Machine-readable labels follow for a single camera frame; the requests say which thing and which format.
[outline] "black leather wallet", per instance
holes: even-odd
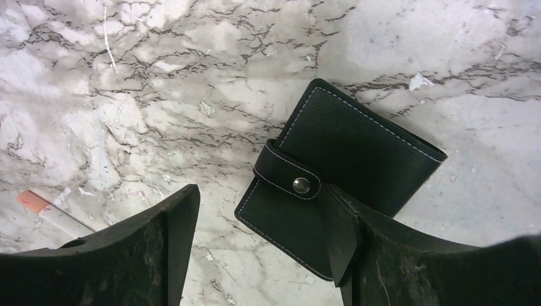
[[[394,216],[446,155],[313,80],[276,140],[253,168],[237,218],[325,280],[332,279],[315,198],[323,182]]]

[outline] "white marble surface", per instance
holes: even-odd
[[[449,159],[397,219],[489,245],[541,228],[536,0],[0,3],[0,251],[70,238],[31,189],[95,230],[202,192],[183,305],[339,305],[233,216],[262,143],[314,77]],[[433,85],[409,90],[421,73]],[[91,195],[84,195],[82,188]]]

